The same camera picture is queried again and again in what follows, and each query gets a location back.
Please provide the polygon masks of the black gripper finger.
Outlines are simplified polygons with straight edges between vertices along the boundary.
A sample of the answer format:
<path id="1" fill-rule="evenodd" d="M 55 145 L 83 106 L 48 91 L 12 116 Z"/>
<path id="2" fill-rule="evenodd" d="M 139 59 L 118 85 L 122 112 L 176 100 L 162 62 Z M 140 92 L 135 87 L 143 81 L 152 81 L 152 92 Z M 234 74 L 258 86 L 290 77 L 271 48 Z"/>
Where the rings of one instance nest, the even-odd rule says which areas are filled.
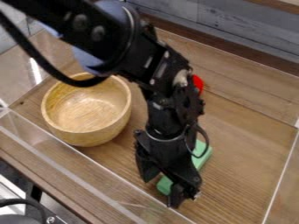
<path id="1" fill-rule="evenodd" d="M 148 183 L 160 173 L 155 158 L 144 148 L 138 148 L 135 150 L 135 161 L 140 178 L 146 183 Z"/>
<path id="2" fill-rule="evenodd" d="M 195 185 L 175 183 L 171 185 L 171 192 L 167 196 L 167 206 L 178 208 L 187 199 L 194 200 L 196 195 L 198 187 Z"/>

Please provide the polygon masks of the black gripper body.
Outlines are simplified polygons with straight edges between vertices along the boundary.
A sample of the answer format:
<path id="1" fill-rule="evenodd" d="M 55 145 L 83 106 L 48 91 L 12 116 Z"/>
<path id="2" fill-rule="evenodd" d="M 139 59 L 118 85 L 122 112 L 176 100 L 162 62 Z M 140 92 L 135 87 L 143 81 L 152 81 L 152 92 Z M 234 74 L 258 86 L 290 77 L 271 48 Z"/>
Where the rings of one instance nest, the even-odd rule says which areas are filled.
<path id="1" fill-rule="evenodd" d="M 192 157 L 200 158 L 194 153 L 195 129 L 184 129 L 174 136 L 156 136 L 147 130 L 139 130 L 135 133 L 135 149 L 138 148 L 144 148 L 152 155 L 160 173 L 174 184 L 194 185 L 198 193 L 200 192 L 202 176 L 192 164 Z"/>

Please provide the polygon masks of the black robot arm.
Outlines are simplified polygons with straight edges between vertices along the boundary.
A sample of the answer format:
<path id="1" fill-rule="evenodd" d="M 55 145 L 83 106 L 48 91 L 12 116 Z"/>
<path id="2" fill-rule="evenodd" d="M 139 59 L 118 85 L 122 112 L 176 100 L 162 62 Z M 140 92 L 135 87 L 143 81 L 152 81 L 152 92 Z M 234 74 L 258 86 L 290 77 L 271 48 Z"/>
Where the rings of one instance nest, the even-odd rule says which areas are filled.
<path id="1" fill-rule="evenodd" d="M 135 161 L 143 181 L 164 175 L 171 181 L 167 205 L 176 208 L 202 191 L 192 163 L 204 113 L 200 80 L 184 56 L 159 38 L 155 27 L 120 0 L 0 0 L 38 20 L 68 43 L 79 63 L 94 75 L 70 78 L 46 59 L 19 27 L 0 11 L 0 26 L 48 74 L 87 88 L 118 74 L 142 89 L 148 120 L 135 132 Z"/>

